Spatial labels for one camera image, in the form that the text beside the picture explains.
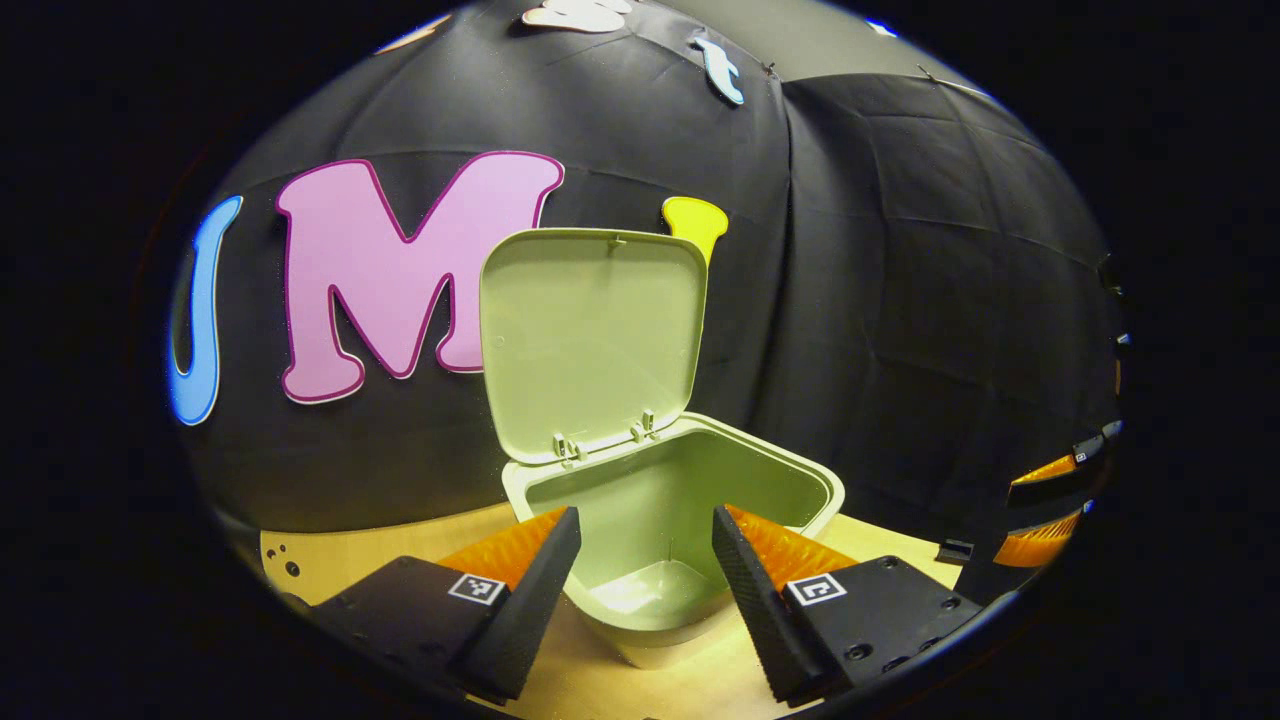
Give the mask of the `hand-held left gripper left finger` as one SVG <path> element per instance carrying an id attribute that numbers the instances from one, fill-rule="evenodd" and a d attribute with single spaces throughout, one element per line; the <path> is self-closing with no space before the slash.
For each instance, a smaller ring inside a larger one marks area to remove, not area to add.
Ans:
<path id="1" fill-rule="evenodd" d="M 332 638 L 421 688 L 517 700 L 581 548 L 561 506 L 439 561 L 399 556 L 300 610 Z"/>

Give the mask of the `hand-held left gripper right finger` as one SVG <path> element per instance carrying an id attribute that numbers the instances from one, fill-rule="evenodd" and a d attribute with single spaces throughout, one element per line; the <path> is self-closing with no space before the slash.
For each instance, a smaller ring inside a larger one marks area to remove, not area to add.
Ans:
<path id="1" fill-rule="evenodd" d="M 982 606 L 906 560 L 858 561 L 724 503 L 712 546 L 772 694 L 868 694 L 943 650 Z"/>

